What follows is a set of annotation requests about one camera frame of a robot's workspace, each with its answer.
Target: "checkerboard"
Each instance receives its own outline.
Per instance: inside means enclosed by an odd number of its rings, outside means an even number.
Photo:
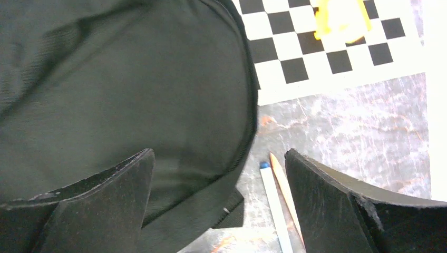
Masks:
[[[317,1],[233,1],[250,40],[259,105],[424,72],[409,0],[364,0],[373,28],[353,44],[315,39]]]

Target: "gray table surface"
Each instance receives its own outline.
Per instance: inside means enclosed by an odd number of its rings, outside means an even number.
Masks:
[[[423,44],[421,0],[411,2]],[[261,106],[258,134],[238,182],[246,199],[244,226],[208,230],[180,252],[281,252],[259,173],[269,151],[283,166],[285,152],[294,148],[375,186],[430,198],[426,112],[423,73]],[[292,246],[305,252],[281,201]]]

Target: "yellow sponge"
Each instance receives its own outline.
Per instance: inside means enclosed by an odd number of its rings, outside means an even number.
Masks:
[[[318,0],[317,5],[317,40],[326,36],[354,43],[372,28],[363,0]]]

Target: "white marker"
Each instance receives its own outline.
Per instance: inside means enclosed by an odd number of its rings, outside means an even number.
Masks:
[[[268,162],[262,162],[260,164],[260,170],[281,250],[283,253],[293,253],[283,209],[281,207],[281,202],[279,202],[278,192],[276,191],[275,179]]]

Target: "pencil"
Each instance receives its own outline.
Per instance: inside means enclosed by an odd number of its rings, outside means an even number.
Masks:
[[[292,193],[290,191],[290,186],[287,177],[284,174],[284,170],[281,164],[279,163],[278,159],[272,153],[270,153],[270,163],[273,169],[273,173],[275,174],[276,179],[278,180],[279,188],[283,193],[287,208],[289,209],[290,215],[292,216],[292,220],[295,224],[296,230],[298,231],[298,235],[301,239],[301,242],[303,243],[304,248],[306,248],[304,245],[304,239],[301,233],[301,227],[299,226],[298,216],[296,215],[295,204],[293,202]]]

